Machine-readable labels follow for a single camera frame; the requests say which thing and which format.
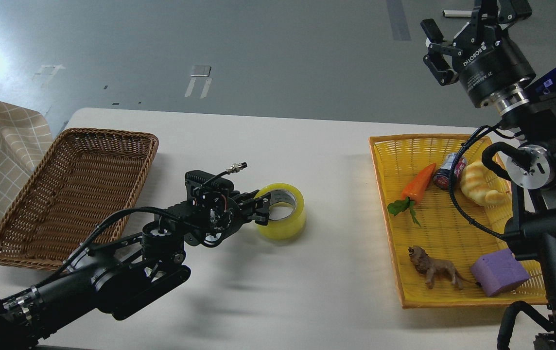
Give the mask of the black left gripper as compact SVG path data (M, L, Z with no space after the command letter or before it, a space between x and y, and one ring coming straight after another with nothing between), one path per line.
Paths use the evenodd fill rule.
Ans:
M190 246L217 247L248 222L267 226L272 195L258 193L205 192L189 196L183 201L183 241Z

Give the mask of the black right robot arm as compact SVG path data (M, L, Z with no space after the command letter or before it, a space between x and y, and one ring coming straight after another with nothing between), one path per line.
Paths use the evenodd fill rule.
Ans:
M460 82L476 108L495 106L502 118L482 126L459 150L467 151L487 133L513 132L520 143L495 142L482 163L511 183L513 212L503 233L469 217L473 226L505 242L518 261L537 261L545 286L544 317L533 306L510 304L500 324L497 348L509 348L516 317L523 312L540 325L536 350L556 350L556 67L541 78L509 37L509 28L533 13L526 0L476 0L465 26L446 40L435 20L421 27L427 36L424 63L441 86Z

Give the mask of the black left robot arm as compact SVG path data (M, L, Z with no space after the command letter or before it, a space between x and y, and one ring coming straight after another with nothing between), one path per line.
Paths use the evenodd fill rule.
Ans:
M0 298L0 350L31 350L93 310L124 320L185 283L185 246L216 247L249 222L270 221L271 193L239 192L225 175L189 171L187 198L167 209L122 209L51 276Z

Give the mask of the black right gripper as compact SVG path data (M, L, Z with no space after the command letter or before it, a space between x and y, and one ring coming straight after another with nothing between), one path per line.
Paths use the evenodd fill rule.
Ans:
M482 108L490 95L514 84L525 87L536 77L507 29L532 14L527 0L476 0L453 44L433 18L425 18L420 23L428 49L423 62L440 86L459 80L474 107ZM445 57L456 57L456 71Z

